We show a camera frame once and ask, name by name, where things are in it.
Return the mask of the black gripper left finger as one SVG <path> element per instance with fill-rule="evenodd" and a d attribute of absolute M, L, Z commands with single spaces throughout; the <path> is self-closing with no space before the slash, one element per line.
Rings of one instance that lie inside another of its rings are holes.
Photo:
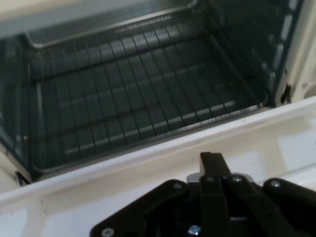
<path fill-rule="evenodd" d="M 221 153 L 200 153 L 195 182 L 168 180 L 106 218 L 91 237 L 229 237 L 224 181 L 231 174 Z"/>

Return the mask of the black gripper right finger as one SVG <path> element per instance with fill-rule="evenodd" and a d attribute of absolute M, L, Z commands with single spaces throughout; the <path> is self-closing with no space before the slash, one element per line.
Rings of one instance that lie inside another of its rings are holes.
<path fill-rule="evenodd" d="M 281 178 L 268 179 L 262 186 L 241 175 L 231 175 L 225 182 L 263 236 L 316 235 L 315 191 Z"/>

